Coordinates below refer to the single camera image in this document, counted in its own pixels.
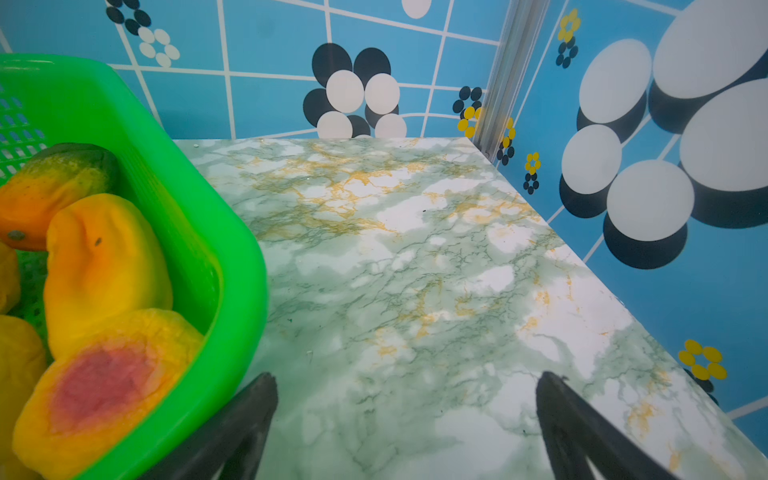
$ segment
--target green marble surface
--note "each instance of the green marble surface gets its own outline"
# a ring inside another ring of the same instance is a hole
[[[681,478],[768,461],[467,139],[178,141],[259,240],[259,479],[546,478],[541,372]]]

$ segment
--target mango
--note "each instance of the mango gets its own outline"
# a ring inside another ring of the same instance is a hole
[[[202,343],[169,310],[108,319],[42,376],[16,422],[13,451],[48,480],[75,477],[152,412]]]
[[[0,241],[16,250],[45,250],[54,215],[88,195],[109,192],[118,159],[90,144],[58,144],[39,151],[0,187]]]
[[[21,274],[16,250],[0,243],[0,315],[5,315],[22,297]]]
[[[35,329],[22,319],[0,315],[0,472],[8,480],[34,478],[13,455],[11,438],[45,367],[43,342]]]
[[[170,310],[174,295],[163,252],[131,202],[98,194],[56,214],[48,230],[43,301],[55,359],[106,318]]]

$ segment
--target yellow flower decal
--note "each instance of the yellow flower decal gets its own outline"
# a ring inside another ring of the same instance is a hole
[[[704,355],[704,358],[710,362],[706,368],[696,364],[696,357],[699,355]],[[677,358],[684,365],[689,366],[691,373],[699,380],[707,381],[710,377],[718,380],[728,378],[728,371],[720,364],[723,361],[723,354],[713,346],[702,347],[696,340],[687,340],[685,350],[681,350]]]
[[[558,33],[559,41],[571,41],[574,37],[574,33],[581,27],[581,19],[578,17],[578,10],[574,8],[571,13],[564,16],[560,20],[560,33]]]
[[[538,152],[528,154],[528,161],[525,162],[525,170],[531,175],[536,175],[536,170],[541,168],[541,161],[538,159]]]

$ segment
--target orange mango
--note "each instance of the orange mango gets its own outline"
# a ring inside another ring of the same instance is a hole
[[[56,214],[48,230],[43,300],[55,359],[106,318],[170,310],[174,298],[165,258],[141,212],[124,198],[98,194]]]

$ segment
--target flower decal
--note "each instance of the flower decal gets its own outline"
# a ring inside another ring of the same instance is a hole
[[[578,17],[578,10],[574,8],[571,10],[571,13],[560,20],[558,40],[565,41],[566,43],[571,41],[579,27],[581,27],[581,19]]]

